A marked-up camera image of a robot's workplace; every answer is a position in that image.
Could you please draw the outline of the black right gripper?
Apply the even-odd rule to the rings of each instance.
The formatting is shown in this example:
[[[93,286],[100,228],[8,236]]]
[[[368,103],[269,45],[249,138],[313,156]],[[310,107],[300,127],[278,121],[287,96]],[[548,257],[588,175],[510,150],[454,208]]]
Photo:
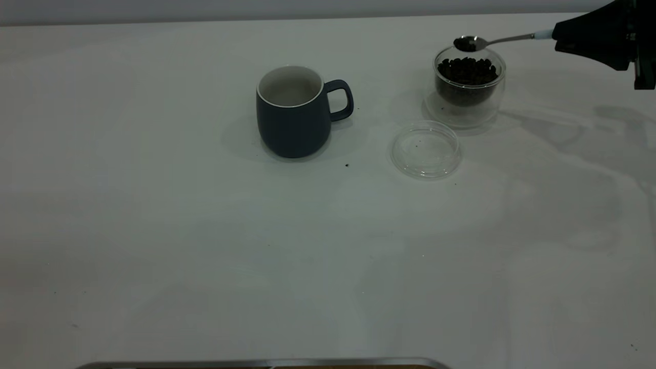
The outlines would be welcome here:
[[[555,25],[555,51],[626,71],[634,65],[635,90],[654,90],[655,1],[613,1]],[[589,44],[584,40],[610,40]]]

